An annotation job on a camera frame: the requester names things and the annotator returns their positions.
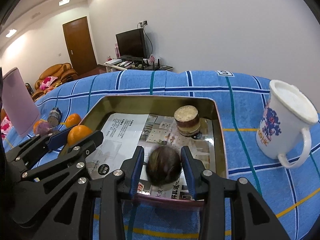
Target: leather armchair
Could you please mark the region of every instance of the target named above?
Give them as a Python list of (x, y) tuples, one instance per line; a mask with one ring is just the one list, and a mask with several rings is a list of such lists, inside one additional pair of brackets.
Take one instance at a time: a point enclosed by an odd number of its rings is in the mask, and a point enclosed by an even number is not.
[(32, 95), (34, 101), (44, 94), (43, 90), (40, 89), (40, 85), (46, 77), (57, 77), (58, 79), (51, 84), (52, 86), (55, 86), (57, 83), (64, 84), (78, 79), (78, 73), (72, 68), (70, 63), (56, 64), (49, 67), (40, 75), (35, 83), (36, 91)]

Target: brown door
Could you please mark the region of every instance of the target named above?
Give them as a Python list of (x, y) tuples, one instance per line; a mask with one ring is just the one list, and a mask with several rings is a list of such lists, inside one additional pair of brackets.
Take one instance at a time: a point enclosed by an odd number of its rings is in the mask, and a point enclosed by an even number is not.
[(73, 68), (78, 75), (97, 67), (87, 17), (63, 25), (64, 38)]

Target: black tv screen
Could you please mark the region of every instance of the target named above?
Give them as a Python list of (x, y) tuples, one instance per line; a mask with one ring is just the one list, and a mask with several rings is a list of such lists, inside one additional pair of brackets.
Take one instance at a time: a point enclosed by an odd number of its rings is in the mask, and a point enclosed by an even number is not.
[(116, 35), (116, 39), (121, 57), (148, 57), (143, 29), (119, 33)]

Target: white mug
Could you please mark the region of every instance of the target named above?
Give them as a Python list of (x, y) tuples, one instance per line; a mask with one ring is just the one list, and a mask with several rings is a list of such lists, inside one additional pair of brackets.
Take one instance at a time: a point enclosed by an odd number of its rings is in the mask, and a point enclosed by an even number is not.
[[(271, 80), (270, 97), (264, 109), (256, 139), (262, 152), (279, 159), (287, 169), (301, 166), (311, 150), (309, 127), (318, 122), (318, 114), (310, 100), (300, 90), (280, 80)], [(286, 154), (303, 138), (303, 150), (295, 163)]]

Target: orange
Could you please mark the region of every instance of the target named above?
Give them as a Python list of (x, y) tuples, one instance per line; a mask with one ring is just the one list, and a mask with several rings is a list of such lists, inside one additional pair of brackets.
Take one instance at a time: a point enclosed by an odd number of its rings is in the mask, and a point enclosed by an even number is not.
[(68, 145), (74, 145), (78, 141), (81, 141), (83, 138), (87, 137), (92, 133), (92, 130), (85, 125), (77, 125), (72, 128), (68, 134), (67, 142)]
[(37, 129), (37, 126), (43, 122), (43, 120), (38, 120), (36, 121), (36, 123), (33, 125), (33, 133), (36, 134), (36, 129)]
[(74, 125), (78, 125), (81, 122), (81, 117), (79, 114), (71, 114), (66, 120), (66, 127), (69, 128)]

